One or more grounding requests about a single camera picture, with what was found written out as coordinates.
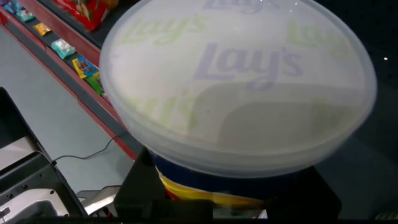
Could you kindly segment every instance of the metal bracket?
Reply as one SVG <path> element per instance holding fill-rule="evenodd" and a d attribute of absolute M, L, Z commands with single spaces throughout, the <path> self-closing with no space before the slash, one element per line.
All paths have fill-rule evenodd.
<path fill-rule="evenodd" d="M 4 205 L 0 206 L 0 213 L 4 216 L 1 217 L 4 223 L 16 217 L 23 212 L 26 208 L 37 202 L 49 202 L 57 213 L 57 216 L 69 215 L 67 208 L 62 203 L 61 198 L 52 189 L 32 189 L 27 190 L 15 198 L 11 199 Z"/>

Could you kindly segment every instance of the candy package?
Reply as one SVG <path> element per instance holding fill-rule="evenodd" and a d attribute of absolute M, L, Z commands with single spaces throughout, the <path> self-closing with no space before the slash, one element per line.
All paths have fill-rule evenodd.
<path fill-rule="evenodd" d="M 101 84 L 100 74 L 92 75 L 85 78 L 86 82 L 97 92 L 100 96 L 104 94 L 104 89 Z"/>
<path fill-rule="evenodd" d="M 73 59 L 72 63 L 80 78 L 87 78 L 92 75 L 98 75 L 100 72 L 95 65 L 93 65 L 90 61 L 82 56 Z"/>
<path fill-rule="evenodd" d="M 5 10 L 7 10 L 8 12 L 14 14 L 14 13 L 16 13 L 17 11 L 20 11 L 20 10 L 22 9 L 22 6 L 21 6 L 21 4 L 19 4 L 19 3 L 16 2 L 16 1 L 8 1 L 7 4 L 5 4 L 5 5 L 3 6 L 3 8 L 4 8 Z"/>
<path fill-rule="evenodd" d="M 108 15 L 109 10 L 118 4 L 110 0 L 54 0 L 59 6 L 66 9 L 78 19 L 88 30 L 100 26 Z"/>
<path fill-rule="evenodd" d="M 34 28 L 41 36 L 44 36 L 48 32 L 51 32 L 51 29 L 48 26 L 46 26 L 43 22 L 34 25 Z"/>
<path fill-rule="evenodd" d="M 63 39 L 56 40 L 51 43 L 51 48 L 56 51 L 60 58 L 65 59 L 67 56 L 76 52 L 75 48 L 69 45 Z"/>
<path fill-rule="evenodd" d="M 17 11 L 17 16 L 19 17 L 20 20 L 24 22 L 31 21 L 32 19 L 35 18 L 35 16 L 33 16 L 31 12 L 25 9 Z"/>

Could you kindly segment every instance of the lay's container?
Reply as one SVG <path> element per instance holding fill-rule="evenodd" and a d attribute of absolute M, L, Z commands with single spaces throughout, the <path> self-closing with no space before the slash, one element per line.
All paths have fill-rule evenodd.
<path fill-rule="evenodd" d="M 100 70 L 170 195 L 233 207 L 282 194 L 376 97 L 359 39 L 311 0 L 141 0 Z"/>

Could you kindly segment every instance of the red shelf edge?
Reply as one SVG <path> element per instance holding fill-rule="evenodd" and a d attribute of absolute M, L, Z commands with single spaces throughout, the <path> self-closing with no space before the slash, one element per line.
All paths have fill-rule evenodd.
<path fill-rule="evenodd" d="M 53 71 L 51 71 L 51 69 L 49 69 L 46 64 L 44 64 L 30 49 L 28 49 L 21 41 L 19 41 L 19 39 L 13 34 L 11 33 L 6 27 L 3 27 L 4 30 L 14 39 L 17 40 L 18 44 L 31 56 L 33 57 L 44 69 L 46 69 L 46 71 L 49 72 L 49 74 L 51 74 L 51 76 L 56 79 L 56 81 L 59 82 L 59 84 L 61 84 L 61 86 L 64 87 L 64 89 L 66 89 L 66 91 L 68 91 L 72 97 L 74 97 L 74 99 L 77 100 L 79 106 L 81 106 L 83 108 L 83 110 L 86 111 L 86 113 L 88 113 L 89 116 L 91 116 L 91 118 L 93 118 L 93 120 L 101 126 L 101 128 L 103 128 L 103 130 L 111 137 L 114 138 L 116 136 L 116 134 L 110 130 L 107 125 L 105 125 L 83 102 L 81 102 L 78 98 L 78 96 L 61 80 L 59 79 L 58 76 L 56 76 L 56 74 L 53 73 Z M 137 159 L 137 156 L 130 150 L 130 148 L 122 142 L 122 140 L 120 140 L 120 138 L 115 138 L 114 139 L 115 143 L 118 144 L 118 146 L 133 160 Z"/>
<path fill-rule="evenodd" d="M 83 36 L 36 0 L 18 0 L 18 2 L 33 13 L 38 20 L 49 26 L 59 37 L 74 46 L 79 54 L 87 58 L 91 63 L 99 66 L 101 52 L 99 48 L 87 41 Z"/>

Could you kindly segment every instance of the yellow package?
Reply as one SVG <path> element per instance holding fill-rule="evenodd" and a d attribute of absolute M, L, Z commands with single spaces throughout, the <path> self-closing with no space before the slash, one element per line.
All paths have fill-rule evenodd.
<path fill-rule="evenodd" d="M 35 25 L 34 27 L 41 36 L 44 36 L 48 32 L 51 32 L 51 29 L 42 22 Z"/>
<path fill-rule="evenodd" d="M 73 59 L 72 63 L 80 78 L 87 78 L 93 75 L 98 76 L 100 74 L 98 68 L 82 56 Z"/>

